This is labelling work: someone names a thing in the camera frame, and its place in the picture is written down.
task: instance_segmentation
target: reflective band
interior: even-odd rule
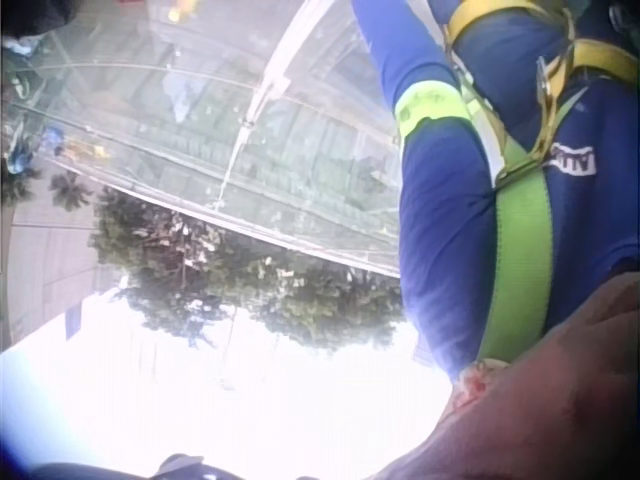
[[[448,83],[433,80],[411,85],[398,100],[395,117],[403,139],[425,118],[437,120],[459,117],[471,120],[462,94]]]

